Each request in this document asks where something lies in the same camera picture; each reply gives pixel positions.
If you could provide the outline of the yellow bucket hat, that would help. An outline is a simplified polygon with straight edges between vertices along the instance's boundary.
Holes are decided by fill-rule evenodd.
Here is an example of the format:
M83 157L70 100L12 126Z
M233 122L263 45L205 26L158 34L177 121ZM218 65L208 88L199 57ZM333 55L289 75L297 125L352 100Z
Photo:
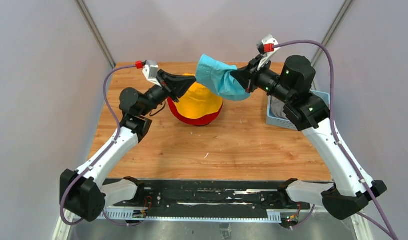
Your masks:
M198 119L217 112L223 104L223 99L213 94L205 86L194 83L179 102L173 103L181 115L190 119Z

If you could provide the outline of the light blue bucket hat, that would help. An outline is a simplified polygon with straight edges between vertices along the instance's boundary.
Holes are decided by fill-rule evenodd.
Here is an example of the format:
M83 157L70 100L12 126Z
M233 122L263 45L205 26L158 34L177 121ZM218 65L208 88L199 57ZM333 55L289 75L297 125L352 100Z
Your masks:
M203 54L196 66L196 82L223 99L243 101L248 99L250 94L231 76L231 72L235 70L236 66L227 65Z

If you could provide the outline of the red bucket hat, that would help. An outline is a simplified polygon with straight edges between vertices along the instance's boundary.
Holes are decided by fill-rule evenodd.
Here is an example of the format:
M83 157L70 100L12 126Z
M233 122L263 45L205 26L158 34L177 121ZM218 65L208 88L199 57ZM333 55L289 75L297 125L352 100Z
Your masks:
M220 115L222 107L223 107L223 105L221 105L219 110L217 112L215 112L215 113L206 114L206 115L204 115L204 116L202 116L200 118L197 118L197 119L191 119L191 118L187 118L187 117L181 115L177 111L177 109L175 107L175 104L173 103L173 101L170 98L168 98L167 104L168 104L168 107L170 109L170 112L172 113L172 115L177 120L179 120L180 122L182 122L184 124L191 125L191 126L196 126L196 127L203 127L203 126L206 126L206 125L212 123Z

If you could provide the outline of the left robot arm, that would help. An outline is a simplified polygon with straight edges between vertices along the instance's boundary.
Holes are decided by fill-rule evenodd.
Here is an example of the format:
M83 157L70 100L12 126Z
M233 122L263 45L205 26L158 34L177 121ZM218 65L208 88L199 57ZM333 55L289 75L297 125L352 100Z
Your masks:
M134 207L145 200L144 185L133 177L104 184L110 171L121 158L146 136L152 123L146 115L162 105L166 99L178 102L196 82L192 75L174 75L158 70L156 83L145 93L127 87L119 95L122 118L115 118L116 129L107 142L76 170L64 170L60 175L60 217L72 226L64 211L91 222L104 209L127 201Z

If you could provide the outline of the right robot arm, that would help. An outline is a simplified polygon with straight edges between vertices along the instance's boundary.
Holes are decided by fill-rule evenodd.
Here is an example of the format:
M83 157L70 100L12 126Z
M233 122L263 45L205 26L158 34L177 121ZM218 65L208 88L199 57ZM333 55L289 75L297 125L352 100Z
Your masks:
M344 220L361 210L386 191L381 180L373 180L350 154L344 154L345 143L330 121L327 104L310 90L316 71L303 56L292 55L281 73L262 56L247 66L234 70L231 76L247 93L261 89L283 103L287 119L315 147L333 178L331 183L311 183L295 178L278 187L278 203L286 209L297 202L324 207L334 218Z

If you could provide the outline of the grey hat in basket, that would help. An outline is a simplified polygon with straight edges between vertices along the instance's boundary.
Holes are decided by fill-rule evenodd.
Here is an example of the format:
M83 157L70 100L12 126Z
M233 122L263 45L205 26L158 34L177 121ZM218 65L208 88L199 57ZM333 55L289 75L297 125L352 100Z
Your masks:
M287 119L287 116L286 116L286 114L285 114L284 111L283 111L284 106L285 106L285 103L284 103L284 102L278 100L278 99L275 98L275 97L271 97L271 100L270 100L270 112L271 112L276 118L284 119L284 120Z

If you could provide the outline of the light blue plastic basket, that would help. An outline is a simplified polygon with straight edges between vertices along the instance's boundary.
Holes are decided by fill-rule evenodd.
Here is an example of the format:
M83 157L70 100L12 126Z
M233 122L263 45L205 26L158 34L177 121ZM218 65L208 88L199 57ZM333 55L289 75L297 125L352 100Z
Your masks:
M311 90L310 92L313 93L315 96L320 97L327 105L330 104L330 94L329 93L322 92L322 91L316 91L316 90ZM270 100L271 100L271 96L269 96L267 100L266 124L269 126L275 126L275 127L297 131L295 125L293 125L288 119L276 118L270 112Z

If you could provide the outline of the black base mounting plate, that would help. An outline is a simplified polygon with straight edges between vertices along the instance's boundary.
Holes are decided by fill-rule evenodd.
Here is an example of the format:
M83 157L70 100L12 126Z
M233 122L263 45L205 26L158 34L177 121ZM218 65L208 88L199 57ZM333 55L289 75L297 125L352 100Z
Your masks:
M279 181L144 179L141 200L105 209L112 220L277 223L311 208L282 205Z

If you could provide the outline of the aluminium frame rail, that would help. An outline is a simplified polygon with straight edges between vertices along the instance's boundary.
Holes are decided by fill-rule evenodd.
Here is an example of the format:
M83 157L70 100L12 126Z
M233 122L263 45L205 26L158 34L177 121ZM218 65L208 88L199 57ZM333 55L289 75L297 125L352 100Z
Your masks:
M353 215L338 220L308 203L282 206L276 181L146 180L141 200L106 208L92 222L57 222L53 239L371 240L368 220Z

